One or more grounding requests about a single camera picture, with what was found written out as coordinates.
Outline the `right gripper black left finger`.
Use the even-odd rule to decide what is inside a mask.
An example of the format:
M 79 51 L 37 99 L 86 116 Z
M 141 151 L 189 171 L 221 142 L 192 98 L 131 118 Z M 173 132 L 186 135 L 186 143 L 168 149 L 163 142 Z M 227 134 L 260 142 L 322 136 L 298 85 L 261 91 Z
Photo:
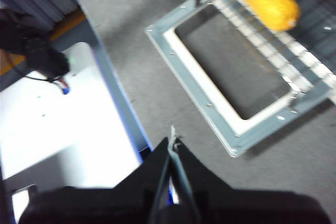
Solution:
M 114 188 L 64 187 L 36 195 L 19 223 L 151 223 L 167 145 L 164 138 Z

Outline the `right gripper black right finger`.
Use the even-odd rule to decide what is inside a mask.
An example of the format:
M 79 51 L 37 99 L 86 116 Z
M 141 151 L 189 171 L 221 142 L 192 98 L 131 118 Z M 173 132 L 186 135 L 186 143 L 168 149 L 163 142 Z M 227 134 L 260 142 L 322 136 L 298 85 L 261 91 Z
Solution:
M 174 199 L 193 223 L 330 223 L 320 203 L 290 191 L 235 189 L 207 169 L 170 128 Z

